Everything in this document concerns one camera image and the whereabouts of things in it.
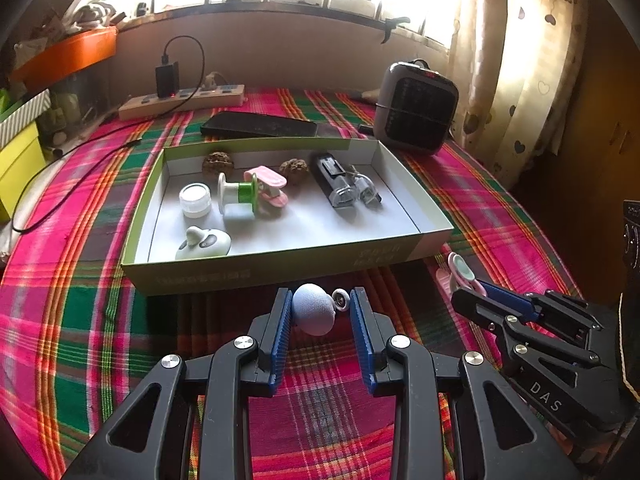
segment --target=white power strip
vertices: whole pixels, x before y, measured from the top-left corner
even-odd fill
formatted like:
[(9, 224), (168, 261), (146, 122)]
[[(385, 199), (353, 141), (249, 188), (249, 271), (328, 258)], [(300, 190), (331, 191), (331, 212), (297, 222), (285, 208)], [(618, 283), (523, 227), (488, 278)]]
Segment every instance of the white power strip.
[[(180, 90), (175, 96), (163, 99), (158, 98), (156, 94), (134, 97), (120, 107), (118, 114), (123, 121), (160, 115), (171, 110), (178, 103), (186, 101), (192, 93), (193, 88)], [(215, 90), (198, 90), (196, 95), (176, 111), (242, 106), (243, 103), (244, 85), (222, 85)]]

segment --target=curtain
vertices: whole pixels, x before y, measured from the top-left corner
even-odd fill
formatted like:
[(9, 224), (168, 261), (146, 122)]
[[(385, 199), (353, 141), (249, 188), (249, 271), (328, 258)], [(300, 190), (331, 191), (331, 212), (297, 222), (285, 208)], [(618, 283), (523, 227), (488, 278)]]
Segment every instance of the curtain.
[(459, 0), (452, 133), (507, 188), (535, 155), (558, 151), (586, 16), (587, 0)]

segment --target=plaid blanket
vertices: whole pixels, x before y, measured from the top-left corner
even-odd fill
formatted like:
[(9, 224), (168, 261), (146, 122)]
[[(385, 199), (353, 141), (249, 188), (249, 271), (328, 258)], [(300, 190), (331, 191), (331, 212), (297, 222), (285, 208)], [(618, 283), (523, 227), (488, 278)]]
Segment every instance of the plaid blanket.
[[(344, 94), (251, 91), (239, 110), (327, 122), (345, 137), (371, 124), (373, 107)], [(165, 146), (201, 140), (212, 110), (127, 128), (76, 151), (34, 211), (39, 218), (101, 156), (142, 135), (86, 179), (39, 230), (20, 238), (0, 287), (0, 408), (27, 452), (52, 479), (165, 354), (214, 352), (268, 312), (277, 285), (149, 298), (118, 261), (152, 162)], [(102, 126), (96, 135), (121, 124)], [(449, 246), (486, 280), (517, 291), (577, 289), (520, 205), (453, 144), (436, 156), (398, 153), (455, 226)], [(374, 309), (429, 349), (497, 359), (490, 337), (455, 315), (434, 279), (442, 256), (317, 280), (325, 290), (364, 286)], [(441, 398), (447, 469), (450, 425)], [(362, 384), (350, 329), (325, 338), (294, 332), (274, 399), (252, 399), (255, 478), (388, 478), (394, 402)], [(191, 473), (194, 474), (195, 453)]]

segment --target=pink clothespin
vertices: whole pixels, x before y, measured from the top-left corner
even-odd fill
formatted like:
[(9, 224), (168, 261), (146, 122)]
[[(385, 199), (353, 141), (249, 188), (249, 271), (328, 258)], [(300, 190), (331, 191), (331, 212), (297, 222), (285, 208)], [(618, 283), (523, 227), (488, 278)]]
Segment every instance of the pink clothespin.
[(258, 180), (258, 195), (275, 207), (284, 207), (289, 197), (281, 191), (287, 179), (266, 166), (258, 166), (244, 172), (244, 180), (249, 182), (255, 175)]
[(476, 275), (466, 264), (462, 256), (456, 253), (449, 253), (447, 257), (447, 267), (449, 267), (450, 274), (443, 269), (438, 269), (436, 278), (448, 296), (460, 287), (470, 288), (478, 294), (486, 296), (484, 286), (476, 280)]

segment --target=black cord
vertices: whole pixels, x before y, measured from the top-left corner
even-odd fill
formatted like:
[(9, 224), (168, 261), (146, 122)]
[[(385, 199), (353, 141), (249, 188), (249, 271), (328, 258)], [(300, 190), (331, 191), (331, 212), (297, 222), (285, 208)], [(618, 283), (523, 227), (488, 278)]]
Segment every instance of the black cord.
[(110, 132), (107, 132), (101, 136), (98, 137), (92, 137), (91, 139), (86, 140), (85, 142), (82, 142), (80, 144), (78, 144), (77, 146), (71, 148), (68, 152), (63, 153), (62, 156), (60, 156), (60, 158), (58, 160), (55, 160), (53, 162), (51, 162), (50, 164), (47, 164), (44, 168), (41, 168), (39, 171), (37, 171), (27, 182), (27, 184), (24, 186), (24, 188), (22, 188), (22, 191), (20, 192), (20, 196), (18, 197), (17, 202), (15, 203), (15, 209), (14, 209), (14, 214), (11, 215), (11, 229), (21, 235), (23, 234), (28, 234), (31, 233), (32, 231), (35, 231), (38, 227), (40, 227), (47, 219), (50, 218), (51, 215), (53, 215), (53, 213), (55, 213), (58, 209), (60, 209), (60, 207), (62, 207), (62, 205), (66, 202), (66, 200), (71, 196), (71, 194), (78, 189), (78, 187), (80, 187), (80, 185), (87, 179), (87, 177), (93, 173), (98, 166), (100, 166), (107, 158), (109, 158), (111, 155), (113, 155), (116, 152), (119, 152), (120, 150), (125, 150), (127, 148), (133, 148), (134, 146), (139, 145), (142, 142), (142, 136), (138, 137), (137, 139), (133, 139), (133, 140), (129, 140), (128, 142), (125, 142), (124, 144), (122, 144), (121, 146), (118, 146), (117, 148), (114, 148), (113, 150), (111, 150), (109, 153), (107, 153), (106, 155), (103, 156), (103, 158), (101, 158), (98, 162), (96, 162), (90, 169), (89, 171), (87, 171), (82, 177), (80, 177), (80, 179), (78, 179), (78, 181), (73, 185), (73, 187), (69, 190), (69, 192), (63, 196), (59, 202), (56, 203), (56, 205), (54, 205), (42, 218), (40, 218), (39, 220), (37, 220), (36, 222), (34, 222), (31, 226), (28, 227), (24, 227), (22, 229), (19, 229), (15, 226), (15, 214), (18, 211), (18, 204), (20, 203), (20, 200), (22, 200), (22, 197), (24, 196), (24, 193), (27, 191), (27, 188), (30, 186), (30, 184), (36, 179), (37, 176), (39, 176), (40, 174), (42, 174), (43, 171), (45, 171), (46, 169), (50, 168), (53, 164), (55, 164), (56, 162), (58, 162), (60, 159), (62, 159), (63, 157), (70, 155), (71, 153), (73, 153), (75, 150), (79, 150), (80, 148), (82, 148), (83, 146), (86, 146), (88, 144), (91, 144), (92, 142), (96, 142), (98, 140), (103, 140), (105, 137), (109, 137), (110, 135), (116, 134), (118, 132), (121, 132), (122, 130), (126, 130), (127, 128), (134, 128), (136, 126), (140, 126), (141, 124), (147, 124), (149, 121), (157, 121), (158, 119), (161, 119), (165, 116), (168, 116), (172, 113), (174, 113), (178, 108), (180, 108), (181, 106), (183, 106), (185, 103), (189, 102), (198, 92), (198, 90), (200, 89), (200, 87), (203, 85), (204, 83), (204, 71), (205, 71), (205, 64), (206, 64), (206, 57), (204, 54), (204, 47), (202, 46), (202, 44), (200, 43), (199, 40), (197, 40), (196, 38), (194, 38), (193, 36), (188, 36), (188, 35), (181, 35), (181, 36), (175, 36), (174, 38), (171, 38), (166, 46), (164, 47), (164, 53), (162, 54), (162, 56), (166, 56), (166, 50), (169, 47), (169, 45), (171, 44), (172, 41), (174, 40), (178, 40), (179, 38), (188, 38), (190, 40), (195, 41), (198, 46), (200, 47), (200, 53), (202, 54), (202, 69), (200, 70), (200, 81), (199, 83), (196, 85), (196, 88), (193, 90), (193, 92), (191, 93), (191, 95), (189, 95), (189, 97), (187, 97), (184, 101), (178, 103), (177, 105), (175, 105), (174, 107), (170, 108), (169, 110), (158, 114), (154, 117), (151, 118), (146, 118), (143, 121), (138, 121), (137, 123), (132, 123), (132, 124), (125, 124), (124, 126), (120, 126), (119, 128), (116, 128), (115, 130), (111, 130)]
[(629, 415), (627, 415), (625, 421), (618, 428), (618, 432), (616, 433), (616, 436), (614, 437), (613, 442), (610, 444), (609, 449), (607, 449), (607, 453), (604, 456), (604, 460), (602, 461), (602, 465), (600, 466), (600, 471), (599, 472), (601, 472), (604, 469), (604, 467), (607, 465), (607, 462), (609, 462), (609, 459), (613, 455), (613, 452), (616, 450), (616, 447), (620, 443), (620, 439), (622, 438), (622, 434), (625, 433), (625, 431), (628, 428), (629, 424), (634, 419), (634, 417), (637, 416), (637, 415), (638, 415), (638, 407), (636, 407), (636, 409), (634, 411), (632, 411)]

